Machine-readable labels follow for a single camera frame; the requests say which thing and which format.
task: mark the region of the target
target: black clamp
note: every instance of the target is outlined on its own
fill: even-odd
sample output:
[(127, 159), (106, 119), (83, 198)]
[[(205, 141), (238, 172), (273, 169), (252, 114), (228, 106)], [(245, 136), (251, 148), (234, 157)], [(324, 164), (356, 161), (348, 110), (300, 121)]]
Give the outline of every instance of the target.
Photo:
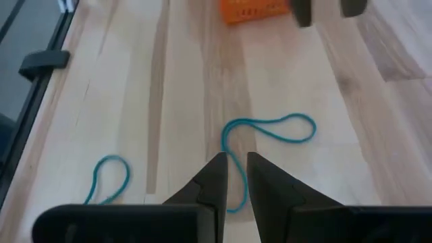
[(19, 73), (32, 82), (37, 76), (52, 69), (66, 68), (69, 57), (69, 51), (46, 50), (31, 53), (24, 58)]

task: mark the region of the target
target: teal string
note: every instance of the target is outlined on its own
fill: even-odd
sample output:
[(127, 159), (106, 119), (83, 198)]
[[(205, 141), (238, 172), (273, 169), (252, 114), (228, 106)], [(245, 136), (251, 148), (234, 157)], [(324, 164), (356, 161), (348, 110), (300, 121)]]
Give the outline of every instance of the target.
[[(283, 136), (279, 136), (275, 133), (272, 133), (264, 128), (260, 128), (255, 124), (276, 124), (279, 122), (286, 121), (290, 118), (300, 118), (305, 121), (307, 121), (312, 126), (312, 132), (309, 136), (306, 138), (301, 139), (293, 139), (293, 138), (286, 138)], [(240, 164), (240, 161), (238, 160), (236, 154), (230, 149), (230, 146), (228, 145), (228, 135), (230, 135), (231, 130), (233, 130), (235, 127), (240, 125), (246, 125), (250, 126), (259, 132), (262, 132), (265, 135), (270, 136), (271, 138), (277, 139), (282, 142), (292, 143), (292, 144), (301, 144), (303, 142), (309, 141), (317, 132), (317, 125), (315, 121), (309, 117), (308, 115), (305, 115), (303, 113), (292, 113), (289, 115), (286, 115), (284, 117), (281, 117), (279, 119), (251, 119), (251, 118), (238, 118), (233, 119), (232, 121), (228, 122), (225, 127), (222, 129), (221, 133), (221, 150), (223, 152), (226, 152), (233, 160), (233, 162), (236, 164), (237, 170), (242, 176), (243, 181), (243, 198), (242, 202), (235, 208), (235, 209), (227, 209), (228, 213), (237, 213), (238, 211), (242, 210), (244, 205), (246, 204), (246, 201), (248, 200), (248, 180), (246, 177), (246, 172), (244, 171), (242, 165)]]
[(115, 192), (112, 196), (108, 197), (104, 201), (100, 202), (99, 205), (105, 205), (105, 204), (112, 203), (118, 196), (120, 196), (121, 193), (123, 193), (123, 191), (128, 186), (128, 183), (130, 180), (130, 168), (129, 168), (128, 162), (126, 162), (126, 160), (123, 159), (122, 157), (120, 157), (119, 155), (107, 155), (107, 156), (103, 157), (94, 167), (92, 187), (90, 189), (90, 192), (88, 193), (86, 200), (84, 201), (85, 205), (87, 205), (88, 202), (90, 202), (91, 198), (93, 197), (93, 194), (95, 193), (96, 184), (97, 184), (97, 175), (98, 175), (99, 169), (101, 168), (101, 166), (105, 162), (111, 161), (111, 160), (120, 161), (124, 165), (124, 167), (126, 169), (126, 177), (124, 178), (124, 182), (121, 185), (121, 187), (117, 190), (117, 192)]

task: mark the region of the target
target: blue string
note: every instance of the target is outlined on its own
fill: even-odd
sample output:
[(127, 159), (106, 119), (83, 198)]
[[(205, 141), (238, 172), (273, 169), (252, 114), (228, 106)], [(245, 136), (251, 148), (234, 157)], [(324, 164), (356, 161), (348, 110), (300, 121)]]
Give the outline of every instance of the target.
[(130, 168), (129, 168), (128, 162), (126, 162), (125, 159), (123, 159), (122, 157), (120, 157), (118, 155), (107, 155), (107, 156), (103, 157), (94, 167), (92, 187), (90, 189), (90, 192), (88, 193), (86, 200), (84, 201), (85, 205), (87, 205), (88, 202), (90, 202), (90, 199), (93, 197), (93, 194), (95, 193), (96, 184), (97, 184), (97, 174), (98, 174), (99, 168), (105, 162), (110, 161), (110, 160), (120, 161), (124, 165), (124, 167), (126, 169), (126, 177), (124, 178), (123, 185), (121, 185), (121, 187), (117, 190), (117, 192), (115, 192), (112, 196), (105, 199), (104, 201), (100, 202), (99, 205), (105, 205), (105, 204), (112, 203), (118, 196), (120, 196), (121, 193), (123, 193), (123, 191), (126, 189), (126, 186), (128, 186), (128, 183), (130, 180)]
[[(260, 128), (257, 125), (255, 125), (255, 124), (276, 124), (276, 123), (283, 122), (287, 119), (294, 118), (294, 117), (303, 119), (303, 120), (305, 120), (311, 124), (312, 132), (310, 133), (309, 136), (307, 136), (306, 138), (301, 138), (301, 139), (286, 138), (286, 137), (274, 134), (274, 133), (272, 133), (266, 129)], [(225, 127), (222, 129), (221, 150), (223, 152), (226, 152), (232, 158), (234, 163), (236, 164), (237, 170), (238, 170), (238, 172), (240, 172), (240, 175), (242, 176), (242, 181), (243, 181), (243, 185), (244, 185), (242, 202), (235, 209), (227, 209), (228, 213), (237, 213), (238, 211), (242, 210), (242, 208), (246, 204), (246, 201), (248, 200), (248, 181), (247, 181), (247, 177), (246, 177), (246, 172), (244, 171), (242, 165), (240, 164), (240, 161), (238, 160), (236, 154), (234, 154), (234, 152), (230, 149), (230, 146), (228, 145), (228, 135), (230, 134), (231, 130), (233, 130), (235, 127), (240, 126), (240, 125), (250, 126), (254, 129), (258, 130), (259, 132), (262, 132), (265, 135), (268, 135), (268, 136), (275, 138), (279, 141), (293, 143), (293, 144), (300, 144), (300, 143), (309, 141), (315, 135), (315, 132), (317, 131), (317, 125), (316, 125), (315, 121), (311, 117), (309, 117), (308, 115), (305, 115), (302, 113), (292, 113), (292, 114), (286, 115), (284, 117), (281, 117), (279, 119), (265, 120), (265, 119), (238, 118), (238, 119), (233, 119), (232, 121), (228, 122), (225, 125)]]

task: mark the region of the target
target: wooden surface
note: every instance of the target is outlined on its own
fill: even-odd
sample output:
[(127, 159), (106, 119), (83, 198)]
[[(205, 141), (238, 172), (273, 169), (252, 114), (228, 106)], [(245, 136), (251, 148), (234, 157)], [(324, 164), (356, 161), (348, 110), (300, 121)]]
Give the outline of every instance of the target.
[[(386, 76), (377, 60), (394, 55), (374, 51), (380, 40), (368, 34), (369, 20), (341, 20), (329, 3), (318, 3), (316, 26), (299, 30), (290, 16), (225, 26), (216, 1), (81, 1), (63, 47), (70, 64), (45, 93), (0, 213), (0, 242), (29, 242), (44, 210), (82, 203), (106, 154), (133, 170), (115, 203), (161, 203), (219, 151), (226, 122), (291, 112), (315, 119), (312, 141), (282, 144), (239, 128), (230, 144), (241, 160), (258, 151), (344, 204), (432, 203), (426, 59), (408, 60), (408, 50), (392, 63), (397, 75)], [(383, 15), (374, 9), (367, 14)], [(298, 121), (272, 129), (309, 132)], [(94, 201), (123, 178), (120, 165), (104, 166)], [(228, 191), (235, 206), (242, 185), (232, 163)], [(259, 242), (249, 204), (227, 215), (225, 241)]]

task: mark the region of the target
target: orange box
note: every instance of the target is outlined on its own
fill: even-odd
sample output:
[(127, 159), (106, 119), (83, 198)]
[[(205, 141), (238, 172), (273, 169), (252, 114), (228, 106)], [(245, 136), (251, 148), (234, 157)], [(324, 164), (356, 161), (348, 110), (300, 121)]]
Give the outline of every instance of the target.
[(220, 0), (223, 20), (228, 24), (257, 20), (290, 11), (288, 0)]

